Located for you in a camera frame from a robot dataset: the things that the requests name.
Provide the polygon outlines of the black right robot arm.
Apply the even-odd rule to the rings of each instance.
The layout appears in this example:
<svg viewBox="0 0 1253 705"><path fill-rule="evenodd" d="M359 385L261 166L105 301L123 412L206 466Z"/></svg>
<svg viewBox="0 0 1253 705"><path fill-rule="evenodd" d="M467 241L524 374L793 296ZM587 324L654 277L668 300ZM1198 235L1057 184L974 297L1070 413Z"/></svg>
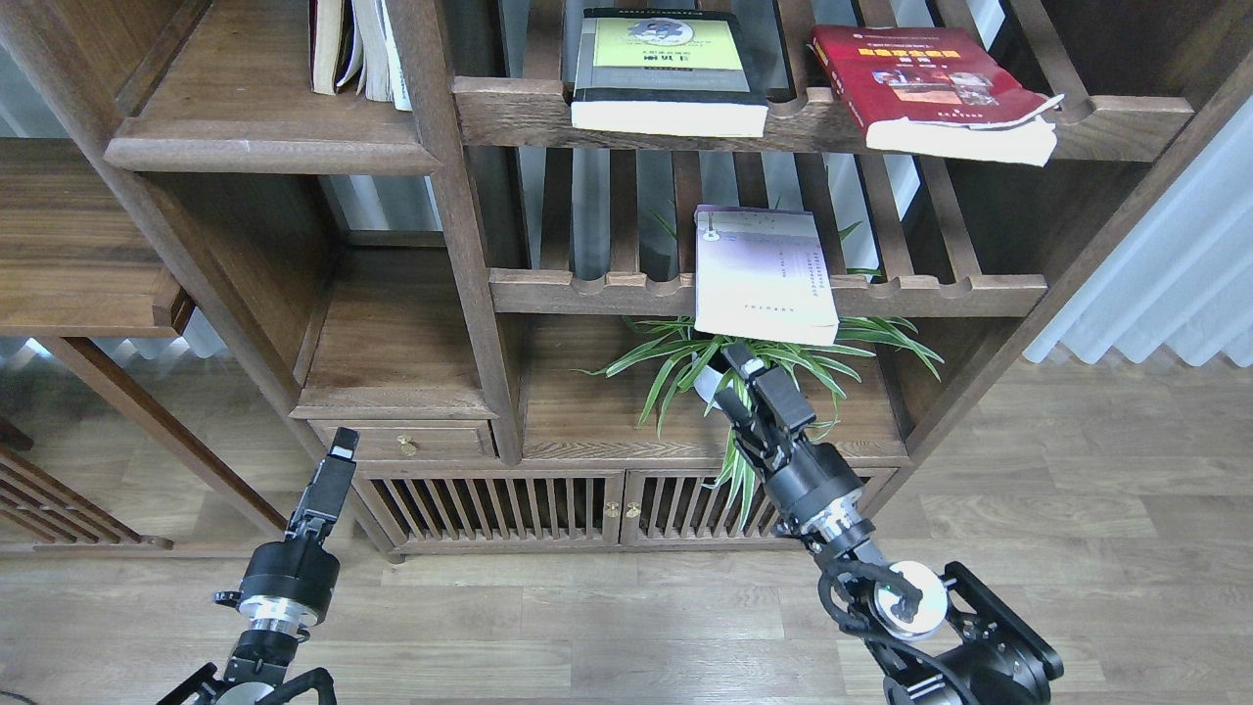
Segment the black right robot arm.
<svg viewBox="0 0 1253 705"><path fill-rule="evenodd" d="M1048 704L1059 652L964 565L944 574L886 558L860 513L863 485L832 445L806 435L814 411L783 369L742 344L724 351L746 393L720 389L736 446L819 569L818 596L842 634L860 637L891 704Z"/></svg>

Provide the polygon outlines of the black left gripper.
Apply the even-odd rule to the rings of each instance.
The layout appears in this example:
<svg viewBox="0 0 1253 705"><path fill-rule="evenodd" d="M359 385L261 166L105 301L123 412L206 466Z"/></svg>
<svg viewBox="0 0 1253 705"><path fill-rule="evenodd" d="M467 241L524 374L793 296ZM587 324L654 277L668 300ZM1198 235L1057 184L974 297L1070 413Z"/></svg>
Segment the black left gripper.
<svg viewBox="0 0 1253 705"><path fill-rule="evenodd" d="M323 541L340 522L356 473L357 430L336 430L288 522L283 541L256 548L237 590L221 590L216 605L238 611L252 629L312 629L330 611L340 558Z"/></svg>

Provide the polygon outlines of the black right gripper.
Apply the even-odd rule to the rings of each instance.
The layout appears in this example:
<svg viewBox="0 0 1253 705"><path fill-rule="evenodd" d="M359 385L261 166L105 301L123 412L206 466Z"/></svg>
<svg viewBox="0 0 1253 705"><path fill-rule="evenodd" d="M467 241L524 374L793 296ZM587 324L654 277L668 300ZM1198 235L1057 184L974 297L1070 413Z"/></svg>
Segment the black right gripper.
<svg viewBox="0 0 1253 705"><path fill-rule="evenodd" d="M768 367L742 343L723 348L733 381L743 381L748 399L734 388L715 393L732 425L736 447L764 480L779 538L867 540L875 531L860 516L865 485L833 445L814 446L804 430L817 419L797 384L781 367Z"/></svg>

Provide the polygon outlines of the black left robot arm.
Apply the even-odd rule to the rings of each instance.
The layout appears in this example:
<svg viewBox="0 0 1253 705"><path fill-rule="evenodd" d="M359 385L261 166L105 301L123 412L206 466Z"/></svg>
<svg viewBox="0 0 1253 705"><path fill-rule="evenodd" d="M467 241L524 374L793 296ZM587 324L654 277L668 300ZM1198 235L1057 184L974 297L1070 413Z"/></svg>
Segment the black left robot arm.
<svg viewBox="0 0 1253 705"><path fill-rule="evenodd" d="M207 662L192 677L162 697L162 704L287 704L299 692L315 690L321 704L335 704L333 679L317 667L284 680L297 647L309 637L308 629L328 612L340 558L323 548L323 541L340 521L356 465L356 430L337 430L328 455L304 488L284 537L256 548L238 590L221 590L214 601L251 620L241 634L226 667L224 677L213 675Z"/></svg>

